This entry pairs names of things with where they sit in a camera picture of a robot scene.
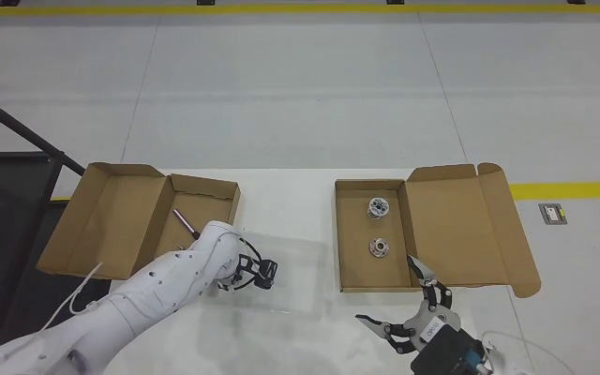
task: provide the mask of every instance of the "concrete floor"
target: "concrete floor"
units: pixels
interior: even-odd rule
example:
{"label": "concrete floor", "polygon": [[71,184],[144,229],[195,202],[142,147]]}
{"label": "concrete floor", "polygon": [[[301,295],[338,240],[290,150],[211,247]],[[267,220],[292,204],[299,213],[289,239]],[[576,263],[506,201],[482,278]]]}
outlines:
{"label": "concrete floor", "polygon": [[[511,183],[594,181],[598,21],[5,18],[0,107],[81,163],[410,168],[493,161]],[[0,128],[0,151],[26,149]],[[77,181],[63,172],[54,194],[69,195]],[[504,287],[474,290],[473,316],[480,334],[524,336],[577,374],[596,374],[600,202],[560,203],[569,224],[559,227],[543,223],[537,202],[517,204],[542,291],[523,300]],[[515,355],[538,374],[567,373],[549,355],[519,345]]]}

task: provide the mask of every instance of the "cardboard box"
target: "cardboard box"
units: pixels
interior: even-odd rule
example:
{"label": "cardboard box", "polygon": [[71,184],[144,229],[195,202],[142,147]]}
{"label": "cardboard box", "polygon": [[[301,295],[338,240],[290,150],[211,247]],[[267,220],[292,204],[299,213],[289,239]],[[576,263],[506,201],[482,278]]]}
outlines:
{"label": "cardboard box", "polygon": [[165,176],[149,165],[92,163],[85,170],[37,268],[50,274],[127,279],[165,252],[188,247],[177,208],[201,231],[210,220],[233,224],[234,182]]}
{"label": "cardboard box", "polygon": [[[417,168],[403,180],[336,181],[337,242],[343,292],[420,290],[410,254],[447,286],[511,285],[517,297],[541,288],[540,277],[503,170],[495,164]],[[368,217],[383,197],[389,213]],[[368,250],[375,238],[387,256]]]}

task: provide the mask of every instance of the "white label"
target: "white label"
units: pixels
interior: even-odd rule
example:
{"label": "white label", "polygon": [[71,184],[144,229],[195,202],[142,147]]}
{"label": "white label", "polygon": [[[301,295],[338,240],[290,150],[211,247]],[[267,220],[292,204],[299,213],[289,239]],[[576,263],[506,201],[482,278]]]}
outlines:
{"label": "white label", "polygon": [[554,208],[554,207],[545,207],[545,208],[546,208],[546,213],[547,213],[548,217],[550,218],[550,220],[559,221],[559,214],[556,212],[556,208]]}
{"label": "white label", "polygon": [[438,317],[433,317],[431,322],[425,327],[423,332],[421,332],[421,338],[426,342],[430,342],[435,336],[440,332],[442,327],[445,325],[444,322],[440,320]]}

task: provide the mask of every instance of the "yellow line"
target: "yellow line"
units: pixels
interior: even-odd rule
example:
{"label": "yellow line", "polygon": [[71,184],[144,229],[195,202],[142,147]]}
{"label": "yellow line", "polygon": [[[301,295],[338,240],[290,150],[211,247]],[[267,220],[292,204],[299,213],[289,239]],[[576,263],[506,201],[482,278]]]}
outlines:
{"label": "yellow line", "polygon": [[600,182],[512,184],[510,191],[515,201],[595,199],[600,198]]}
{"label": "yellow line", "polygon": [[239,4],[141,7],[0,7],[0,16],[159,16],[272,13],[600,13],[600,6],[423,4]]}

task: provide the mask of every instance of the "metal rod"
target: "metal rod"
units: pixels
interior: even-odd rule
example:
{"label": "metal rod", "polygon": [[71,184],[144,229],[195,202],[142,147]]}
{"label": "metal rod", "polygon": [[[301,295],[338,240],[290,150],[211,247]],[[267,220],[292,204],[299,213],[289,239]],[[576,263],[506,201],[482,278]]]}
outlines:
{"label": "metal rod", "polygon": [[182,223],[184,223],[184,225],[186,226],[187,230],[190,231],[191,233],[195,233],[196,231],[194,230],[194,228],[192,228],[191,225],[189,225],[188,221],[186,220],[185,217],[183,217],[183,215],[181,215],[179,213],[179,210],[177,210],[176,208],[172,210],[172,212],[177,216],[177,218],[179,218],[181,220]]}
{"label": "metal rod", "polygon": [[35,131],[30,129],[29,127],[26,127],[19,120],[17,120],[16,118],[8,114],[6,111],[1,109],[0,123],[4,124],[7,128],[11,129],[15,133],[25,138],[35,147],[39,148],[52,158],[60,160],[60,162],[63,163],[63,165],[74,171],[76,174],[83,175],[83,173],[85,173],[85,168],[82,167],[79,163],[65,155],[64,152],[60,151],[51,143],[38,136]]}

